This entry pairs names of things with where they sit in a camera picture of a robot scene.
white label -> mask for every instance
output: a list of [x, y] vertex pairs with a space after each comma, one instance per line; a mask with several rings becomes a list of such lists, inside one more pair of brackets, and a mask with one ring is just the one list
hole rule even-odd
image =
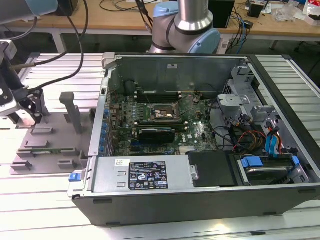
[[166, 185], [167, 181], [156, 181], [155, 185]]
[[121, 166], [129, 166], [130, 159], [116, 159], [114, 166], [121, 167]]
[[168, 64], [168, 69], [177, 69], [178, 64]]

wooden table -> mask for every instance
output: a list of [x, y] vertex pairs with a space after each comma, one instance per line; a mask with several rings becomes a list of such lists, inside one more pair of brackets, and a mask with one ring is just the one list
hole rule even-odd
[[[110, 12], [100, 8], [101, 0], [88, 0], [89, 7], [89, 26], [88, 34], [103, 35], [150, 35], [146, 30], [141, 16], [138, 12]], [[236, 0], [235, 7], [241, 16], [250, 22], [253, 22], [253, 28], [248, 36], [249, 39], [262, 40], [285, 40], [285, 41], [320, 41], [320, 27], [310, 26], [306, 22], [296, 19], [295, 22], [276, 22], [271, 14], [261, 14], [259, 18], [247, 16], [247, 11], [242, 10], [239, 6], [244, 0]], [[110, 0], [103, 3], [103, 7], [116, 10]], [[122, 2], [119, 6], [123, 8], [131, 8], [135, 3]], [[149, 14], [152, 15], [155, 4], [146, 5]], [[80, 0], [79, 5], [73, 16], [71, 17], [76, 27], [81, 31], [85, 25], [85, 7]], [[25, 32], [32, 23], [17, 21], [8, 24], [12, 31]], [[224, 54], [230, 39], [238, 32], [238, 24], [234, 19], [230, 20], [228, 28], [219, 29], [221, 33], [221, 41], [218, 53]], [[59, 53], [66, 49], [62, 34], [72, 34], [74, 30], [66, 17], [46, 15], [42, 16], [38, 21], [34, 32], [50, 33], [53, 36]]]

barcode sticker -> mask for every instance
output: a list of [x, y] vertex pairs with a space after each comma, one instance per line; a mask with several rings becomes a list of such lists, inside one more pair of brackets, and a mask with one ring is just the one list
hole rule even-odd
[[122, 167], [122, 166], [129, 166], [130, 159], [116, 159], [114, 162], [114, 166]]

blue latch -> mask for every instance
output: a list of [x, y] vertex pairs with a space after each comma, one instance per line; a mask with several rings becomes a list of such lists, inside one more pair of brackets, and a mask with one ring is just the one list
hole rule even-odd
[[69, 182], [81, 182], [81, 173], [71, 173], [69, 175]]
[[297, 156], [292, 156], [291, 159], [292, 159], [295, 166], [300, 164], [300, 161]]
[[264, 164], [262, 163], [260, 157], [258, 156], [246, 156], [245, 158], [241, 159], [242, 166], [244, 168], [247, 167], [262, 167]]

power supply label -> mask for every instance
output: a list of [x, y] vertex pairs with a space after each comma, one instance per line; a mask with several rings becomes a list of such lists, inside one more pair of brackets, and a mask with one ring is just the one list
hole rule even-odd
[[129, 163], [130, 190], [159, 190], [167, 188], [168, 177], [165, 161]]

